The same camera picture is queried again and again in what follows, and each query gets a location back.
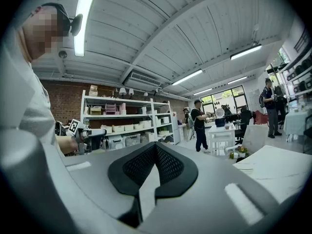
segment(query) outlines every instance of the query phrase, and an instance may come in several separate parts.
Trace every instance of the red brick wall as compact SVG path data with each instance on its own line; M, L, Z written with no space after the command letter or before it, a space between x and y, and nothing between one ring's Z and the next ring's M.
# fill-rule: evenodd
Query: red brick wall
M86 90L86 94L89 93L90 85L89 83L81 82L70 82L70 81L41 81L44 88L48 91L51 111L56 121L61 121L64 124L67 123L67 120L77 119L80 120L80 108L81 108L81 97L82 91ZM112 94L113 87L97 85L98 96L106 95L110 96ZM144 100L144 96L140 92L136 92L133 95L133 99ZM186 101L171 99L167 97L156 96L157 102L170 101L170 105L173 111L177 112L177 118L184 120L183 108L188 106ZM127 108L127 113L130 110L135 110L135 108ZM99 128L102 124L106 125L124 125L135 123L137 119L129 120L91 120L90 125L93 128Z

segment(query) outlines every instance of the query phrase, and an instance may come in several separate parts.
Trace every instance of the white table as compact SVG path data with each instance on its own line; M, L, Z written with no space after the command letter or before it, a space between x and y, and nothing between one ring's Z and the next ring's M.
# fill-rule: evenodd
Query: white table
M279 203L302 190L311 165L311 155L268 145L234 164L266 188Z
M208 139L209 139L209 149L210 153L213 153L213 147L212 147L212 142L213 142L213 135L218 135L218 134L230 134L231 139L228 140L228 143L230 143L230 146L235 146L235 126L233 123L226 124L226 126L229 126L229 129L225 129L225 127L217 127L216 125L213 125L211 129L208 132Z
M284 121L284 132L287 135L303 135L306 124L306 117L312 114L311 109L305 111L295 112L294 110L290 111Z

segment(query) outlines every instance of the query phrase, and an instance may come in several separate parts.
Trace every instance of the black pants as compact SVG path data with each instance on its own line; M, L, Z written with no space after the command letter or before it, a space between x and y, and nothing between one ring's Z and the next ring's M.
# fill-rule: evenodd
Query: black pants
M203 127L202 129L194 127L194 129L195 129L196 136L197 136L196 151L198 152L200 151L201 144L203 144L203 147L205 149L208 149L206 135L205 135L205 127Z

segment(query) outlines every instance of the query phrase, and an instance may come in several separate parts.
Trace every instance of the backpack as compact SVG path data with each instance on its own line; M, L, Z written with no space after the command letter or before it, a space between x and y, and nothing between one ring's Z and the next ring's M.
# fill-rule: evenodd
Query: backpack
M196 119L197 119L197 118L195 118L195 120L193 120L193 119L192 119L192 116L191 116L191 113L189 113L188 123L189 123L190 128L194 127Z
M265 107L265 104L263 101L263 92L259 96L259 104L260 104L260 107L262 107L262 108Z

